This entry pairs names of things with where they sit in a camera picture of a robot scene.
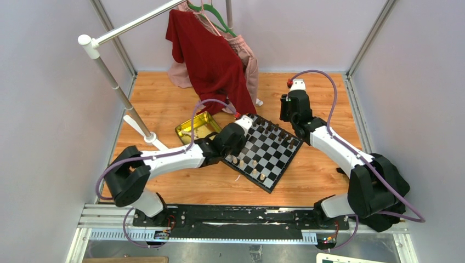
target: red wire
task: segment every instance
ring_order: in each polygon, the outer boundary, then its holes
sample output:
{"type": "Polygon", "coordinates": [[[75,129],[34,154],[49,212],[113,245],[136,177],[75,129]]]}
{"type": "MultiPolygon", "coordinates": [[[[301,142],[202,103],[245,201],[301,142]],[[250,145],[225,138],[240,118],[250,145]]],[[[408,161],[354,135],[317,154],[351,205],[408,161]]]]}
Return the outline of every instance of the red wire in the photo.
{"type": "Polygon", "coordinates": [[[171,229],[170,229],[170,231],[171,231],[171,230],[174,229],[174,227],[175,227],[175,225],[176,225],[176,218],[174,217],[174,215],[169,215],[169,217],[168,217],[168,227],[169,227],[169,225],[171,224],[169,218],[173,218],[173,219],[174,219],[174,221],[173,221],[173,226],[171,226],[171,229]]]}
{"type": "Polygon", "coordinates": [[[336,238],[337,234],[339,233],[339,223],[336,221],[335,224],[336,224],[336,233],[334,233],[334,235],[331,236],[332,238],[336,238]]]}

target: yellow tray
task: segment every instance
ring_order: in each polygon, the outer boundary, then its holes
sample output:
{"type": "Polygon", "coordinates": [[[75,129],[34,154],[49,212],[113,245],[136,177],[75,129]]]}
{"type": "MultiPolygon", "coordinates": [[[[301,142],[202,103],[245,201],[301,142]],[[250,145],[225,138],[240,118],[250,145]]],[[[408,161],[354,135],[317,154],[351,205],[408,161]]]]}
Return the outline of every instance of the yellow tray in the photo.
{"type": "MultiPolygon", "coordinates": [[[[190,143],[191,133],[190,133],[190,120],[184,122],[181,125],[178,125],[174,131],[180,138],[181,142],[184,145],[190,143]]],[[[194,136],[195,139],[205,138],[208,134],[212,132],[219,133],[221,127],[213,119],[213,117],[208,112],[200,113],[194,117],[194,136]]]]}

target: wooden floor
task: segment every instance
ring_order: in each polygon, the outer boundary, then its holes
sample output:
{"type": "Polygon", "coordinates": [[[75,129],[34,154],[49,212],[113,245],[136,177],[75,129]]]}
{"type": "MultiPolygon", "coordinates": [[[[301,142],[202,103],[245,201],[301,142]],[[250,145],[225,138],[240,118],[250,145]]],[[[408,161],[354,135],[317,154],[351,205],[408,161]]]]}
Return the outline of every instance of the wooden floor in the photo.
{"type": "MultiPolygon", "coordinates": [[[[290,132],[291,125],[280,121],[279,115],[280,97],[288,92],[286,81],[292,76],[288,73],[261,73],[258,97],[264,101],[264,105],[257,108],[259,115],[290,132]]],[[[338,89],[331,126],[340,136],[360,147],[342,75],[331,76],[338,89]]],[[[333,101],[330,82],[316,74],[307,74],[303,78],[314,115],[327,120],[333,101]]],[[[197,101],[198,97],[192,88],[177,88],[169,81],[166,73],[152,72],[138,74],[131,97],[131,102],[149,129],[170,148],[182,145],[174,127],[190,118],[197,101]]],[[[221,127],[234,121],[232,115],[224,112],[214,115],[214,119],[221,127]]],[[[124,123],[114,157],[129,145],[136,145],[139,150],[155,150],[124,123]]],[[[304,145],[271,194],[244,176],[236,181],[239,173],[223,163],[164,174],[149,181],[147,187],[160,193],[167,203],[313,206],[314,202],[324,197],[347,192],[348,179],[338,174],[336,168],[322,152],[304,145]]],[[[107,188],[103,194],[110,195],[107,188]]]]}

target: clothes hanger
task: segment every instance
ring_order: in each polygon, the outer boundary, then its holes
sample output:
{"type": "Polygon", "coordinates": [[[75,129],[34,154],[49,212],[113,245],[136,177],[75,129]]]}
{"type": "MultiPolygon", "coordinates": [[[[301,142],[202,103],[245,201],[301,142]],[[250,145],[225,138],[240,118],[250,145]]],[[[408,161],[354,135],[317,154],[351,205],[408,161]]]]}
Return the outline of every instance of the clothes hanger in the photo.
{"type": "Polygon", "coordinates": [[[205,17],[207,19],[207,21],[210,23],[210,25],[212,25],[212,28],[215,30],[217,35],[221,36],[221,34],[218,32],[217,28],[215,26],[213,26],[212,22],[210,21],[210,19],[208,19],[207,15],[205,14],[205,9],[204,9],[205,5],[203,4],[203,0],[200,0],[200,4],[201,4],[201,8],[200,8],[200,10],[198,10],[199,12],[198,13],[193,12],[193,14],[203,15],[203,17],[205,17]]]}
{"type": "Polygon", "coordinates": [[[212,13],[217,19],[218,21],[220,22],[220,24],[224,27],[221,28],[219,27],[218,25],[216,25],[215,23],[211,23],[212,25],[214,25],[216,28],[220,29],[221,31],[223,31],[224,33],[230,33],[233,37],[237,37],[236,34],[234,34],[234,32],[226,25],[226,23],[224,22],[223,18],[221,17],[220,13],[211,5],[211,4],[203,4],[202,3],[202,6],[201,7],[196,7],[195,5],[191,4],[189,1],[188,1],[188,6],[195,10],[195,11],[200,11],[202,10],[202,7],[204,10],[206,11],[209,11],[210,13],[212,13]]]}

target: white wall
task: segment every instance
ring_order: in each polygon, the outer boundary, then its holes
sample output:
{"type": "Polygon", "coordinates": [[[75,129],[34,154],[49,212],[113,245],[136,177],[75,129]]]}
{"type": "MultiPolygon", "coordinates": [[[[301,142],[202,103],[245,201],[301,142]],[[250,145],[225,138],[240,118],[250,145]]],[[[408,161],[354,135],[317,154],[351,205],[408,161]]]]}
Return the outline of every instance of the white wall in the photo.
{"type": "MultiPolygon", "coordinates": [[[[167,0],[103,0],[121,26],[167,0]]],[[[310,68],[345,71],[355,58],[385,0],[234,0],[234,32],[242,34],[261,71],[310,68]]],[[[224,0],[213,1],[226,22],[224,0]]],[[[125,33],[121,41],[139,71],[167,70],[173,58],[165,40],[168,12],[125,33]]]]}
{"type": "Polygon", "coordinates": [[[398,1],[354,76],[374,150],[411,185],[420,262],[463,262],[464,1],[398,1]]]}
{"type": "MultiPolygon", "coordinates": [[[[64,262],[108,161],[122,105],[77,43],[104,32],[88,1],[0,3],[0,254],[64,262]]],[[[102,57],[128,90],[112,44],[102,57]]]]}

